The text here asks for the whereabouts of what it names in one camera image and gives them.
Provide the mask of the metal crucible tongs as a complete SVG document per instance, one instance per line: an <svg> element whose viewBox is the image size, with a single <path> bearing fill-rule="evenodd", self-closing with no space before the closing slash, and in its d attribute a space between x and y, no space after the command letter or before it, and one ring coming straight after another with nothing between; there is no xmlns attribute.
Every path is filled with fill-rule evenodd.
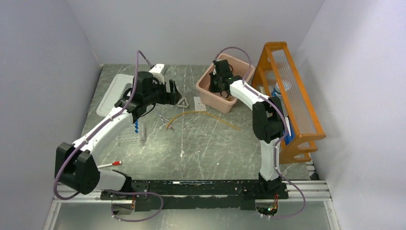
<svg viewBox="0 0 406 230"><path fill-rule="evenodd" d="M166 126L168 124L169 120L167 118L165 118L158 109L154 109L153 111L162 121L163 125Z"/></svg>

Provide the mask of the white paper packet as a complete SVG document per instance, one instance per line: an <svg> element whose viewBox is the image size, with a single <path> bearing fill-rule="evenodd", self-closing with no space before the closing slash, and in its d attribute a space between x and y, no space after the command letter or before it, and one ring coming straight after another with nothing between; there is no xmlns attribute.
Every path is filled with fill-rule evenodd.
<svg viewBox="0 0 406 230"><path fill-rule="evenodd" d="M205 104L201 101L199 96L195 96L194 98L194 108L195 111L206 111Z"/></svg>

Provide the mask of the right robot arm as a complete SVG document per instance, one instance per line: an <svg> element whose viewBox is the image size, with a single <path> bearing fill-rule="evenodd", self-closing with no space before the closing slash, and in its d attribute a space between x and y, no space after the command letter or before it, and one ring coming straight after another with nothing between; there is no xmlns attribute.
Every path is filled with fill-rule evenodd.
<svg viewBox="0 0 406 230"><path fill-rule="evenodd" d="M285 135L285 119L278 97L268 97L255 90L239 75L234 75L226 59L213 61L210 92L226 92L242 101L252 111L252 128L261 146L259 194L271 198L282 184L280 172L280 146Z"/></svg>

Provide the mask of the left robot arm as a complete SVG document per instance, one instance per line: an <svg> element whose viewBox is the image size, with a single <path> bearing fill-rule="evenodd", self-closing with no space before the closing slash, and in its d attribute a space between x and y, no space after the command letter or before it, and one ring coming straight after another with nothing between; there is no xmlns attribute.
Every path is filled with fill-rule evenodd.
<svg viewBox="0 0 406 230"><path fill-rule="evenodd" d="M95 157L126 128L148 113L157 104L176 105L182 98L176 82L160 80L157 74L140 71L127 86L108 115L87 134L73 143L61 143L56 149L55 183L62 183L77 194L95 189L113 190L120 199L131 196L130 176L123 172L100 170Z"/></svg>

